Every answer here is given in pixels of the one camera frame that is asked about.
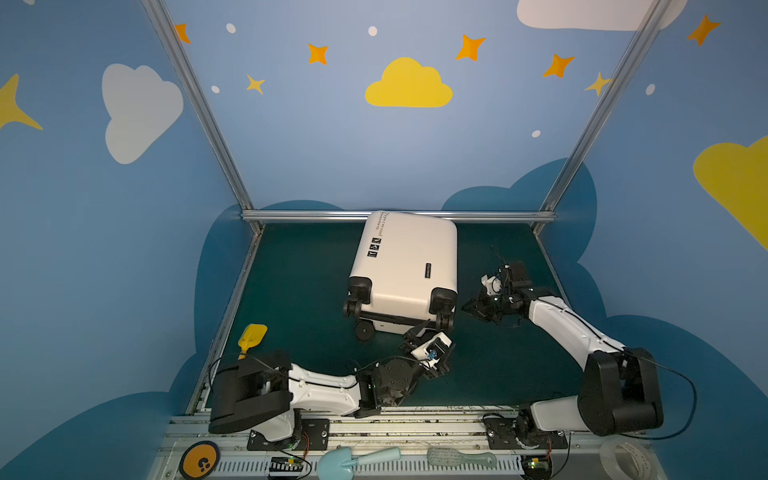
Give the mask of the white hard-shell suitcase black lining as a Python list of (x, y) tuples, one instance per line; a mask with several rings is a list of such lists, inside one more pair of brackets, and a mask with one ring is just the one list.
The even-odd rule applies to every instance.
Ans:
[(395, 211), (367, 217), (343, 306), (355, 319), (359, 341), (378, 332), (404, 335), (417, 326), (449, 332), (457, 300), (454, 222)]

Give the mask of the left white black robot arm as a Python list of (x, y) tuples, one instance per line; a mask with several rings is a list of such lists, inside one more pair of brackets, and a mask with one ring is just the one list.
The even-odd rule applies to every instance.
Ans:
[(211, 434), (253, 429), (266, 443), (282, 446), (302, 436), (305, 411), (355, 418), (377, 415), (399, 406), (421, 379), (446, 374), (455, 348), (445, 332), (421, 324), (403, 336), (402, 355), (373, 362), (351, 375), (332, 376), (301, 367), (282, 351), (252, 353), (266, 333), (265, 325), (248, 325), (238, 340), (237, 360), (213, 377)]

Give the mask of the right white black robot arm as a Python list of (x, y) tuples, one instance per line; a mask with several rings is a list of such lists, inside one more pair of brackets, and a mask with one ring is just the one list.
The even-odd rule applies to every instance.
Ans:
[(498, 323), (520, 315), (546, 332), (582, 369), (575, 396), (533, 402), (514, 422), (518, 442), (534, 447), (559, 432), (597, 436), (656, 429), (664, 422), (657, 365), (643, 348), (607, 336), (547, 288), (535, 288), (521, 262), (484, 275), (478, 295), (462, 310)]

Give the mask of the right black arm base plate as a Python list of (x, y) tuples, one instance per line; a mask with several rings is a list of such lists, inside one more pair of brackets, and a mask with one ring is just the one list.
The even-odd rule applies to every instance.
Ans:
[(481, 419), (491, 450), (566, 450), (569, 441), (562, 431), (540, 431), (531, 422), (517, 426), (516, 418), (490, 416)]

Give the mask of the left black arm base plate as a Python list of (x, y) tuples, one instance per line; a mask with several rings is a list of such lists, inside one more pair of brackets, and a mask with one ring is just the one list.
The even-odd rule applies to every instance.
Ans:
[(327, 419), (304, 419), (296, 427), (292, 437), (278, 442), (268, 442), (255, 430), (249, 432), (248, 451), (326, 451), (328, 449), (330, 422)]

